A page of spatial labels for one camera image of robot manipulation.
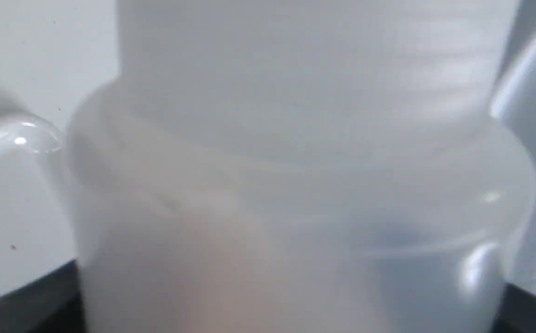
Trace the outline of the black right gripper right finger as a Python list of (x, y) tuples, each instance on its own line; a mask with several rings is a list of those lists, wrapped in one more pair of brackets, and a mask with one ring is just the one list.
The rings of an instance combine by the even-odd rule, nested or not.
[(536, 333), (536, 296), (509, 284), (499, 310), (501, 333)]

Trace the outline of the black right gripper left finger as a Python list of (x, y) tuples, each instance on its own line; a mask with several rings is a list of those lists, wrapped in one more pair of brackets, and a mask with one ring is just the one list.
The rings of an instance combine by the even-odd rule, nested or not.
[(0, 333), (83, 333), (78, 270), (71, 261), (0, 297)]

